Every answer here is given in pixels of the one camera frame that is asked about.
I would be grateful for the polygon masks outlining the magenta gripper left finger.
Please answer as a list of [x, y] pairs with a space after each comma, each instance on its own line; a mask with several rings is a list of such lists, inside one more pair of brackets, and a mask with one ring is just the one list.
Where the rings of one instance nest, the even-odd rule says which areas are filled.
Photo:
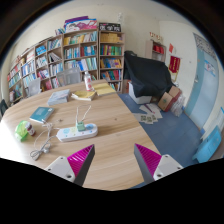
[[95, 146], [90, 145], [68, 157], [59, 156], [46, 168], [46, 171], [82, 186], [94, 155]]

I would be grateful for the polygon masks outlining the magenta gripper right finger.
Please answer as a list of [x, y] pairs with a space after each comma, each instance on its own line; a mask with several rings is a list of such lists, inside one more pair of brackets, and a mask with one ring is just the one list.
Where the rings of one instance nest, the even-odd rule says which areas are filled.
[[134, 145], [134, 155], [145, 183], [160, 180], [183, 168], [170, 155], [160, 155], [142, 145]]

